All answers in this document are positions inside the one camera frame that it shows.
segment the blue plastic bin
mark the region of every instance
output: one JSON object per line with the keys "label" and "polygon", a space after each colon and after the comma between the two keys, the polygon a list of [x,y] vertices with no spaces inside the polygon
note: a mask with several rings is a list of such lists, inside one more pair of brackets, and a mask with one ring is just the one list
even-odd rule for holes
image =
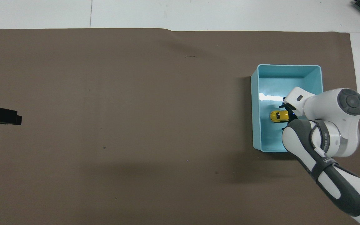
{"label": "blue plastic bin", "polygon": [[278,107],[294,87],[313,94],[322,93],[322,69],[307,65],[257,66],[251,76],[254,148],[262,152],[286,152],[281,135],[287,123],[274,123],[269,115],[274,110],[284,110]]}

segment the white table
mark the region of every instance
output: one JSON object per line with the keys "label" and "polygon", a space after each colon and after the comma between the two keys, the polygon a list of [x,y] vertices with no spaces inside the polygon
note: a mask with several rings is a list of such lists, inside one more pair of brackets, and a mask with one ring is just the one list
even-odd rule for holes
{"label": "white table", "polygon": [[350,0],[0,0],[0,29],[89,27],[348,32],[360,93],[360,12]]}

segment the velcro strap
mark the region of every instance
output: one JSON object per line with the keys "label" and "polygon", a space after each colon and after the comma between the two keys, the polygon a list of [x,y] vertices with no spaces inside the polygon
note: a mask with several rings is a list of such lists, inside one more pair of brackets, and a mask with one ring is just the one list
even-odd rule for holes
{"label": "velcro strap", "polygon": [[316,164],[312,168],[312,171],[310,172],[310,176],[313,178],[315,182],[317,182],[319,175],[324,171],[324,169],[333,164],[338,165],[338,163],[333,158],[328,156],[322,157],[316,162]]}

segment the yellow toy car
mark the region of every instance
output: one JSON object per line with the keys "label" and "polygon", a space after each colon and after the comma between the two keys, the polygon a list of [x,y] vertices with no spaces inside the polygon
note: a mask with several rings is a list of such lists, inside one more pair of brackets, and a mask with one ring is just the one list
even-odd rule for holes
{"label": "yellow toy car", "polygon": [[270,113],[270,120],[275,123],[288,122],[290,117],[287,110],[275,110]]}

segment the robotic arm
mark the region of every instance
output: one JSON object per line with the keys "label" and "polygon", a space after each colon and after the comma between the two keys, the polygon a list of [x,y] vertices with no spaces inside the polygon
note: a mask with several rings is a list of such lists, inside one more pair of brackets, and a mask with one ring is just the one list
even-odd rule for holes
{"label": "robotic arm", "polygon": [[314,95],[296,87],[284,103],[307,118],[286,126],[284,147],[327,197],[360,223],[360,178],[332,158],[350,156],[359,144],[360,95],[348,88]]}

